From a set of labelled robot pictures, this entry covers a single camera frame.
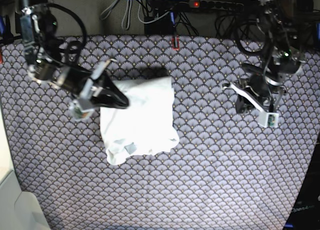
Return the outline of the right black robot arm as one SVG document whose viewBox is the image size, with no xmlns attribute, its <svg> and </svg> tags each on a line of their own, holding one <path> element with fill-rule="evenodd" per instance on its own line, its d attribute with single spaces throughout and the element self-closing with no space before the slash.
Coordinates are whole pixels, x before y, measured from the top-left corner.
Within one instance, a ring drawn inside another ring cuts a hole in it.
<svg viewBox="0 0 320 230">
<path fill-rule="evenodd" d="M 30 78 L 68 91 L 73 97 L 70 103 L 73 110 L 87 112 L 100 107 L 125 109 L 129 106 L 129 99 L 107 74 L 113 59 L 101 62 L 93 70 L 79 66 L 80 54 L 87 44 L 87 30 L 74 12 L 56 3 L 16 1 L 21 11 L 21 37 Z M 52 8 L 66 13 L 78 23 L 81 41 L 74 40 L 66 48 L 60 47 L 64 41 L 56 36 L 58 22 Z"/>
</svg>

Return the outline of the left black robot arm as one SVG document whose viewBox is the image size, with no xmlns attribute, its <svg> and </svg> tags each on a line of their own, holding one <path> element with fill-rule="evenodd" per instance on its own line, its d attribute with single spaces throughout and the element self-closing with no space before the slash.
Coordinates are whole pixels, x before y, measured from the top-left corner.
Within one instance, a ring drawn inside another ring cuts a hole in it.
<svg viewBox="0 0 320 230">
<path fill-rule="evenodd" d="M 248 57 L 259 57 L 261 65 L 242 63 L 249 74 L 235 83 L 226 83 L 224 88 L 237 93 L 235 111 L 247 114 L 254 109 L 275 112 L 280 98 L 286 93 L 283 84 L 286 77 L 297 74 L 305 62 L 306 30 L 308 25 L 320 19 L 319 13 L 308 4 L 312 0 L 251 0 L 236 18 L 233 27 L 238 49 Z M 263 34 L 260 50 L 247 50 L 240 39 L 240 29 L 249 23 Z"/>
</svg>

